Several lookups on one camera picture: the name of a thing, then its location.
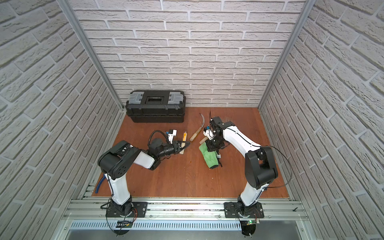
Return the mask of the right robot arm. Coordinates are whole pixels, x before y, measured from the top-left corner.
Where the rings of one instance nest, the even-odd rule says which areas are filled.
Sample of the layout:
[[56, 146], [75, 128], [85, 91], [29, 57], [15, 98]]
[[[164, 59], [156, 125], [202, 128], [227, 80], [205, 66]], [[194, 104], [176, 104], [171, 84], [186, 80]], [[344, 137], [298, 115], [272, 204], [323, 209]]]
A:
[[204, 129], [208, 139], [203, 143], [209, 153], [216, 157], [218, 151], [233, 145], [245, 158], [247, 184], [238, 198], [241, 207], [250, 207], [258, 202], [261, 194], [278, 178], [278, 169], [273, 150], [249, 139], [232, 122], [223, 122], [219, 117], [210, 120]]

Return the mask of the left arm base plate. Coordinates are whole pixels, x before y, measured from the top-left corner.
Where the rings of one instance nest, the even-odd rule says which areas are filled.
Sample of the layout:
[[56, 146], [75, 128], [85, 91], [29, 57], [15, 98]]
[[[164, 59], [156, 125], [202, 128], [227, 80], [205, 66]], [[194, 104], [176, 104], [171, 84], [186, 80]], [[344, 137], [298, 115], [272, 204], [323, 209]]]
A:
[[118, 205], [114, 201], [108, 204], [106, 216], [108, 218], [127, 217], [144, 218], [148, 207], [148, 202], [127, 202]]

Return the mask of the green rag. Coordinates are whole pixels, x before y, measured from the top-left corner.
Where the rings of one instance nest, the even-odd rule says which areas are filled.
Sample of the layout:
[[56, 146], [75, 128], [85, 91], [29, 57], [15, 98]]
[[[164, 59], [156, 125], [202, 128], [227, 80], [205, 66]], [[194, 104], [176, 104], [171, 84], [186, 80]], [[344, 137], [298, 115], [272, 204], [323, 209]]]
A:
[[202, 143], [199, 146], [199, 150], [201, 151], [203, 158], [209, 169], [214, 169], [217, 167], [222, 167], [216, 152], [209, 152], [206, 142]]

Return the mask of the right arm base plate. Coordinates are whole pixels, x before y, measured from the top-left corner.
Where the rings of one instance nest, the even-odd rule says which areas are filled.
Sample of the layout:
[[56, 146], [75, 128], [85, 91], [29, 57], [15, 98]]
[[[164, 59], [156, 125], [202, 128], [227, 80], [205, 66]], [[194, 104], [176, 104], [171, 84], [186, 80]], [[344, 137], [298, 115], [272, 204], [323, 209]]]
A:
[[241, 202], [225, 202], [224, 212], [227, 219], [262, 219], [265, 217], [262, 204], [254, 203], [251, 206], [244, 206]]

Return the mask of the wooden handle sickle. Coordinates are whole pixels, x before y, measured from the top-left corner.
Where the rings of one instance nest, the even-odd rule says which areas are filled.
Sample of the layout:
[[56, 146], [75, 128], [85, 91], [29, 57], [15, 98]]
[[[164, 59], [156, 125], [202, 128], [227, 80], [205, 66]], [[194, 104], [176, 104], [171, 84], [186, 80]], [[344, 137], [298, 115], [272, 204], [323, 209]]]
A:
[[205, 141], [207, 141], [209, 138], [208, 137], [204, 137], [200, 142], [199, 144], [202, 145]]
[[181, 155], [184, 154], [184, 147], [186, 145], [187, 136], [188, 136], [188, 133], [184, 132], [184, 134], [183, 134], [183, 142], [181, 143], [181, 148], [182, 148], [182, 150], [180, 151]]
[[205, 117], [203, 114], [200, 113], [200, 116], [202, 117], [202, 124], [201, 126], [194, 132], [194, 134], [190, 137], [190, 142], [193, 142], [195, 138], [198, 136], [198, 134], [201, 132], [205, 125]]

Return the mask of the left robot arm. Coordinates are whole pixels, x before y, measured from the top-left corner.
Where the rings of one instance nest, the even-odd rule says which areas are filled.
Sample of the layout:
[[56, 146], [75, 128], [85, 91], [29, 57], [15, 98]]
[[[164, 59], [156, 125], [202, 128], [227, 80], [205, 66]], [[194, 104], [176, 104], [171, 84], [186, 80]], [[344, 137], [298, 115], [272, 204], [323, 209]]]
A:
[[126, 173], [133, 164], [153, 171], [163, 159], [179, 154], [189, 145], [190, 142], [187, 141], [164, 142], [156, 138], [149, 142], [149, 149], [144, 151], [121, 141], [102, 154], [98, 165], [109, 183], [112, 203], [117, 207], [125, 207], [132, 201]]

